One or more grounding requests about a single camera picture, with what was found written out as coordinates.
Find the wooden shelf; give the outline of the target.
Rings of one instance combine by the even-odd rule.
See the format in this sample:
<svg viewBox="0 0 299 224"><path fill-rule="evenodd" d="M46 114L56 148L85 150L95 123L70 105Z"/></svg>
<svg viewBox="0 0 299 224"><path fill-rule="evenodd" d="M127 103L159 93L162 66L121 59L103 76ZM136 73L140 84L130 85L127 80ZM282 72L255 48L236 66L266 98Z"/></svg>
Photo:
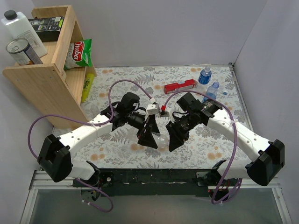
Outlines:
<svg viewBox="0 0 299 224"><path fill-rule="evenodd" d="M96 71L94 66L64 70L70 43L84 39L75 11L71 5L36 7L32 16L63 16L58 40L44 43L48 53L41 58L42 64L16 64L2 73L37 110L50 115L47 119L54 127L76 129L78 121L88 121L80 106L85 76Z"/></svg>

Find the black green box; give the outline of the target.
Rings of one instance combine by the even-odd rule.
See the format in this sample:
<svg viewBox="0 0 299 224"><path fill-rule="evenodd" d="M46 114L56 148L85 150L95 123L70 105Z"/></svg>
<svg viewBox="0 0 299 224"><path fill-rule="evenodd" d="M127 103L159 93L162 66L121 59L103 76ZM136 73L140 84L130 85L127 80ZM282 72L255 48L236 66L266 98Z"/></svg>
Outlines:
<svg viewBox="0 0 299 224"><path fill-rule="evenodd" d="M56 42L62 29L64 17L34 18L29 19L29 22L42 42Z"/></svg>

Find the green white snack bag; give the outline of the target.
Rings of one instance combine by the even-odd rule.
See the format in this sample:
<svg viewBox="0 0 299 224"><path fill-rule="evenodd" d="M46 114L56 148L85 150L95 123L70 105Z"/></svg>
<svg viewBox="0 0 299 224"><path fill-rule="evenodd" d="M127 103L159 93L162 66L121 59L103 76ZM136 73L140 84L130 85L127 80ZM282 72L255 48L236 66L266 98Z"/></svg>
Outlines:
<svg viewBox="0 0 299 224"><path fill-rule="evenodd" d="M91 67L91 47L92 39L70 43L64 70L70 70L76 67Z"/></svg>

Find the yellow marker tube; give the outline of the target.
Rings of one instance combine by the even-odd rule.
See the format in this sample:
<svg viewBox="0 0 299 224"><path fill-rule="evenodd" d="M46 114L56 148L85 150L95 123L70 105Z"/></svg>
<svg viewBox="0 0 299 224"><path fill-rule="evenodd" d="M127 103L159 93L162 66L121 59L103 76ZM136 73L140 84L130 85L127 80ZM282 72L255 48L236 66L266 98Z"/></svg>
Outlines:
<svg viewBox="0 0 299 224"><path fill-rule="evenodd" d="M85 100L88 98L91 86L93 84L95 75L93 73L88 73L85 77L83 90L82 90L82 96L81 96L81 102L85 102Z"/></svg>

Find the blue label crushed bottle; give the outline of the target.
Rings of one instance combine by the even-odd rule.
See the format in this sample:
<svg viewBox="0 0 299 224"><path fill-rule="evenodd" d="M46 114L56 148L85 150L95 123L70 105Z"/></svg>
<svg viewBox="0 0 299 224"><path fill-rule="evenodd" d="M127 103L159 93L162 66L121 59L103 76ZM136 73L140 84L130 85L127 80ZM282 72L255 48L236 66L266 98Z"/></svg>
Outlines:
<svg viewBox="0 0 299 224"><path fill-rule="evenodd" d="M205 95L209 96L212 99L216 99L219 86L219 82L214 82L211 86L208 87Z"/></svg>

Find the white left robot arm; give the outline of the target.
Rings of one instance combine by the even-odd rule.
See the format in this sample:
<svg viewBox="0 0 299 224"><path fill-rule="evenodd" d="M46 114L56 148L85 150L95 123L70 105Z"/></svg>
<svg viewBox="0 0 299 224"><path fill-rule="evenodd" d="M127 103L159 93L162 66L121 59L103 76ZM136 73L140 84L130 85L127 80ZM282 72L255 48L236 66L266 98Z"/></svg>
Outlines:
<svg viewBox="0 0 299 224"><path fill-rule="evenodd" d="M159 114L159 105L153 98L150 101L144 109L145 114L140 114L140 98L131 92L126 93L121 101L112 103L86 125L58 137L49 135L39 153L39 165L54 182L72 177L82 179L90 187L96 186L100 180L99 169L90 161L72 161L72 156L100 136L125 124L137 129L139 145L157 148L152 134L159 132L155 118Z"/></svg>

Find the Pocari Sweat blue label bottle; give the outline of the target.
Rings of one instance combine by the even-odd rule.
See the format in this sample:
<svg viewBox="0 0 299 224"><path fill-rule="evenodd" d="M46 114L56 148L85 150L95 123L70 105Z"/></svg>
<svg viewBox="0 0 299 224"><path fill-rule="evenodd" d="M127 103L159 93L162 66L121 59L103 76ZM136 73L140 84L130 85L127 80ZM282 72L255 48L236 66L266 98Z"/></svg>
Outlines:
<svg viewBox="0 0 299 224"><path fill-rule="evenodd" d="M202 85L206 85L209 83L210 78L211 78L212 72L211 72L211 67L206 66L199 75L199 83Z"/></svg>

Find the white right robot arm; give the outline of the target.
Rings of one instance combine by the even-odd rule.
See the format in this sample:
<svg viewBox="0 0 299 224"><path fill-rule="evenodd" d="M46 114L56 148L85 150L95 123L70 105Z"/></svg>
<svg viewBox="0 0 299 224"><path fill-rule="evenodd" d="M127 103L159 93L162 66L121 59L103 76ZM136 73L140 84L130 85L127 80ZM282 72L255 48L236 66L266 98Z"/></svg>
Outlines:
<svg viewBox="0 0 299 224"><path fill-rule="evenodd" d="M240 148L249 162L238 163L233 158L222 160L203 176L206 182L222 185L229 179L251 179L261 186L267 186L285 165L285 145L280 140L270 141L246 128L233 119L230 110L223 104L209 98L203 103L192 91L184 91L177 104L186 112L181 118L174 118L166 105L161 107L161 115L168 115L166 125L169 133L169 150L184 145L189 132L199 124L216 130L234 143L233 151Z"/></svg>

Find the floral patterned table mat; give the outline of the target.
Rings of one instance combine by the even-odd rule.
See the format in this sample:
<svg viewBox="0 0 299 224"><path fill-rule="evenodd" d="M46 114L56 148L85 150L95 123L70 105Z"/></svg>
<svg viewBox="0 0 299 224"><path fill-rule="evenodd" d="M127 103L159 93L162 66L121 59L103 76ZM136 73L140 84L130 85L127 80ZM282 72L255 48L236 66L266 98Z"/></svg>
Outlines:
<svg viewBox="0 0 299 224"><path fill-rule="evenodd" d="M179 95L169 98L164 93L164 86L189 79L197 80L202 69L202 66L97 68L97 76L83 103L94 103L101 111L109 101L119 101L126 92L132 92L140 96L142 107L148 105L148 96L153 96L158 103L166 103L175 111L180 111L176 103ZM130 128L124 125L100 136L80 149L72 159L91 161L99 168L191 169L211 168L218 161L230 159L233 155L233 143L204 125L191 130L189 140L172 152L132 142L127 138Z"/></svg>

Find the clear bottle white cap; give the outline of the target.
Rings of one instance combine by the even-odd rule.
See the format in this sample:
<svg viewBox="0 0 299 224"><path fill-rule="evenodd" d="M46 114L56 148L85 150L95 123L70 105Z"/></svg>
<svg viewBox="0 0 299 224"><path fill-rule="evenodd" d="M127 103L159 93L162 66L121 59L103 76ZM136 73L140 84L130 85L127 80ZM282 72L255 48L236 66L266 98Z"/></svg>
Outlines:
<svg viewBox="0 0 299 224"><path fill-rule="evenodd" d="M128 130L128 136L127 138L131 140L134 143L138 142L138 137L137 137L137 132L138 130L134 127L130 128ZM168 136L162 134L162 133L156 133L152 132L153 138L155 142L157 143L158 150L166 150L169 148L169 138Z"/></svg>

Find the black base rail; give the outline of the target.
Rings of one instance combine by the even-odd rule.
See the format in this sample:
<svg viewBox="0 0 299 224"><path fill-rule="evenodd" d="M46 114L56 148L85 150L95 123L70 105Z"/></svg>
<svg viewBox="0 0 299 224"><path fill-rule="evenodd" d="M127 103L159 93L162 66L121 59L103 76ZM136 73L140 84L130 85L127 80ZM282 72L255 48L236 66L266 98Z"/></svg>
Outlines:
<svg viewBox="0 0 299 224"><path fill-rule="evenodd" d="M208 187L221 179L213 169L102 169L97 186L110 196L209 197Z"/></svg>

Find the metal tin can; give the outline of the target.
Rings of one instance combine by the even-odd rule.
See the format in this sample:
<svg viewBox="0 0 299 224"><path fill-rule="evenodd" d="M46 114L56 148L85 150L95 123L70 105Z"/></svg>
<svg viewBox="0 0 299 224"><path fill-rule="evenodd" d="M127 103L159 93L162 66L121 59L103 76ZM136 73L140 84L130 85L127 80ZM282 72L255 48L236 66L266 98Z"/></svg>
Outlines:
<svg viewBox="0 0 299 224"><path fill-rule="evenodd" d="M19 65L42 64L37 53L26 39L18 38L6 45L6 51Z"/></svg>

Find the white bottle black cap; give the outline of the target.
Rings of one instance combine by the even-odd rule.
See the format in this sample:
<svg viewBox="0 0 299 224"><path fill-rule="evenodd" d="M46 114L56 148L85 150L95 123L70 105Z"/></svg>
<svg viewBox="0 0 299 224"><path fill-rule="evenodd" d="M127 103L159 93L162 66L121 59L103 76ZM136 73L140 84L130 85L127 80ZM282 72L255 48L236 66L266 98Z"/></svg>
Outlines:
<svg viewBox="0 0 299 224"><path fill-rule="evenodd" d="M40 58L48 53L24 13L8 10L4 13L4 18L1 19L1 22L14 39L26 39Z"/></svg>

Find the red toothpaste box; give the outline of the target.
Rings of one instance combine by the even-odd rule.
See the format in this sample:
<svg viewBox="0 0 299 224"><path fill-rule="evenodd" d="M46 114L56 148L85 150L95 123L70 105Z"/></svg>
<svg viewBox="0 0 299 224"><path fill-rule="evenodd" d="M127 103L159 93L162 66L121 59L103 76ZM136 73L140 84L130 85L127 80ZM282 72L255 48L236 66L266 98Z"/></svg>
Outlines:
<svg viewBox="0 0 299 224"><path fill-rule="evenodd" d="M183 91L195 88L197 86L197 81L194 79L185 80L183 82L175 82L171 84L167 84L164 86L164 93L171 94L177 91Z"/></svg>

